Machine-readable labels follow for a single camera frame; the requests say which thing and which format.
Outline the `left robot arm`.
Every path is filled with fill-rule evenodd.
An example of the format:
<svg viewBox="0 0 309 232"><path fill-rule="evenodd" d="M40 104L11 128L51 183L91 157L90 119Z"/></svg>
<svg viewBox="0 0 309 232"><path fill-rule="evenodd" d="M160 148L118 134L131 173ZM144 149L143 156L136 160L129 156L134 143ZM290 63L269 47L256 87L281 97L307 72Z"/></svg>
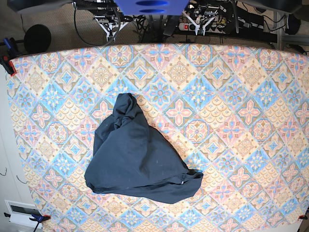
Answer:
<svg viewBox="0 0 309 232"><path fill-rule="evenodd" d="M229 34L234 28L234 9L229 0L191 0L183 10L180 31Z"/></svg>

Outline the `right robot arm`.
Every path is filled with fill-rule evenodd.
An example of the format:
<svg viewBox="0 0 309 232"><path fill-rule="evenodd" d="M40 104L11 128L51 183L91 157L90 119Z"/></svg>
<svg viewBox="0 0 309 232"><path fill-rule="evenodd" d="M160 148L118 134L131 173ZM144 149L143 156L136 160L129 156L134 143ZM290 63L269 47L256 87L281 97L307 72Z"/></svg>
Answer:
<svg viewBox="0 0 309 232"><path fill-rule="evenodd" d="M78 37L89 46L97 46L86 42L79 34L76 24L76 12L77 10L87 10L93 14L93 20L96 21L106 34L107 46L109 43L115 40L118 32L126 26L129 22L133 21L133 17L124 15L118 10L118 6L113 0L74 0L74 28Z"/></svg>

